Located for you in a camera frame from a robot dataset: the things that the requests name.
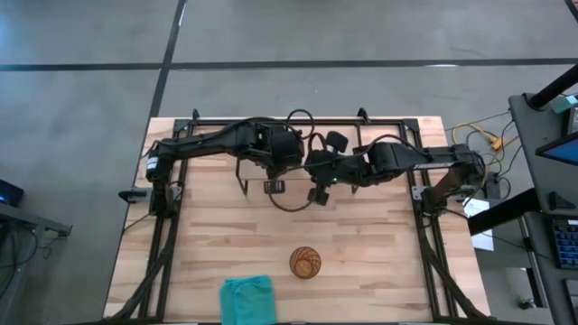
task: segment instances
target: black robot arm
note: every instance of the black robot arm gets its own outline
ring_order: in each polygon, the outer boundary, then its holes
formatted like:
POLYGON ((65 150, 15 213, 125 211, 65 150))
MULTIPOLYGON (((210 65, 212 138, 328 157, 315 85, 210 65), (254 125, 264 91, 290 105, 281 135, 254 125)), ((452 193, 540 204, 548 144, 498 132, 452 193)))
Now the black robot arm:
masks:
POLYGON ((169 187, 174 162, 217 153, 228 153, 249 160, 266 169, 274 178, 286 168, 301 164, 301 132, 267 118, 249 118, 222 130, 180 139, 164 139, 153 145, 148 154, 146 179, 153 184, 150 213, 173 212, 169 187))
POLYGON ((316 184, 308 195, 308 200, 325 205, 329 194, 326 189, 334 183, 367 187, 391 181, 405 172, 449 168, 448 174, 434 187, 422 192, 424 212, 435 213, 445 208, 447 197, 462 193, 472 194, 480 186, 485 173, 481 157, 471 151, 466 144, 446 147, 416 149, 411 144, 394 135, 382 135, 371 144, 353 149, 353 154, 343 155, 347 138, 329 132, 327 140, 320 137, 328 149, 310 150, 304 169, 316 184), (377 142, 391 137, 402 144, 377 142))

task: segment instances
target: monitor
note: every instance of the monitor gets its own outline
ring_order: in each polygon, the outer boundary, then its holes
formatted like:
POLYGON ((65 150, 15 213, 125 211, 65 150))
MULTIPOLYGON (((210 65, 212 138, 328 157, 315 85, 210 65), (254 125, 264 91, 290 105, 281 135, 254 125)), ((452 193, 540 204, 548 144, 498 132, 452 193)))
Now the monitor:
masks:
POLYGON ((536 154, 558 162, 578 166, 578 132, 537 148, 536 154))

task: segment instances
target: gray floor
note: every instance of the gray floor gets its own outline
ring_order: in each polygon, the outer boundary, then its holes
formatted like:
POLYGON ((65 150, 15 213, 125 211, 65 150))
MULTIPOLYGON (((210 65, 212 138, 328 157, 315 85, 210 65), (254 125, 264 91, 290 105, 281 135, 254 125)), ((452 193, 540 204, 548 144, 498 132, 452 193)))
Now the gray floor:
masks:
MULTIPOLYGON (((161 62, 176 4, 5 1, 0 64, 161 62)), ((577 29, 562 0, 189 0, 173 61, 564 58, 578 53, 577 29)), ((294 108, 351 116, 365 107, 374 116, 442 116, 450 127, 504 112, 509 95, 538 90, 568 68, 172 71, 160 116, 193 108, 203 116, 294 108)), ((48 260, 34 259, 23 324, 101 316, 126 213, 117 193, 133 181, 158 75, 0 72, 0 178, 26 189, 25 209, 74 224, 48 260)), ((499 133, 508 121, 480 125, 499 133)), ((488 151, 479 138, 471 144, 488 151)), ((512 195, 532 186, 523 154, 514 166, 512 195)), ((497 249, 500 258, 516 253, 497 249)), ((525 294, 524 275, 494 257, 479 256, 492 314, 541 321, 513 302, 525 294)))

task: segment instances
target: brown bowl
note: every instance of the brown bowl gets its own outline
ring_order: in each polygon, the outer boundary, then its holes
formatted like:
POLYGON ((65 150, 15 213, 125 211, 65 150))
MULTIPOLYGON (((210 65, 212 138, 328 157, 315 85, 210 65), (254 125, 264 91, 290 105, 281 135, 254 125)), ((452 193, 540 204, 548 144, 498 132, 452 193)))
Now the brown bowl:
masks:
POLYGON ((311 279, 322 268, 322 258, 311 247, 303 246, 295 249, 289 258, 291 272, 300 279, 311 279))

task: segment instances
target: wooden table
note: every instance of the wooden table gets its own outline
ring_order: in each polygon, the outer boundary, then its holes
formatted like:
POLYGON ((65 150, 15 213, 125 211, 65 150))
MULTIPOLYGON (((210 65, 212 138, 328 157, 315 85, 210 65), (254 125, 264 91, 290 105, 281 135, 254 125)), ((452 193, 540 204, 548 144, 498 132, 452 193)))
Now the wooden table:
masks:
MULTIPOLYGON (((440 117, 416 118, 424 146, 447 145, 440 117)), ((173 120, 151 120, 143 152, 154 140, 172 136, 173 120)), ((197 126, 195 133, 219 128, 197 126)), ((316 127, 322 134, 329 130, 346 135, 349 150, 357 144, 355 126, 316 127)), ((393 126, 361 127, 363 144, 382 134, 398 135, 398 131, 393 126)), ((405 175, 361 188, 355 195, 349 186, 335 185, 327 206, 312 205, 292 214, 273 207, 263 193, 265 174, 251 162, 243 162, 240 169, 241 177, 250 180, 244 196, 235 167, 236 160, 225 154, 189 160, 165 320, 220 321, 223 280, 258 274, 273 279, 279 321, 431 319, 405 175), (310 280, 298 279, 289 268, 289 256, 299 246, 313 247, 322 258, 321 271, 310 280)), ((444 174, 430 172, 432 182, 444 174)), ((287 192, 275 195, 277 200, 287 207, 303 204, 312 187, 309 177, 295 171, 285 179, 287 192)), ((139 164, 135 186, 150 186, 145 160, 139 164)), ((460 209, 457 203, 452 208, 460 209)), ((131 206, 126 224, 147 209, 148 203, 131 206)), ((440 223, 452 276, 476 307, 489 314, 466 220, 447 214, 440 223)), ((153 228, 154 218, 148 218, 123 235, 105 316, 118 311, 142 280, 153 228)), ((441 281, 436 280, 444 305, 441 281)), ((153 288, 151 312, 157 292, 158 285, 153 288)))

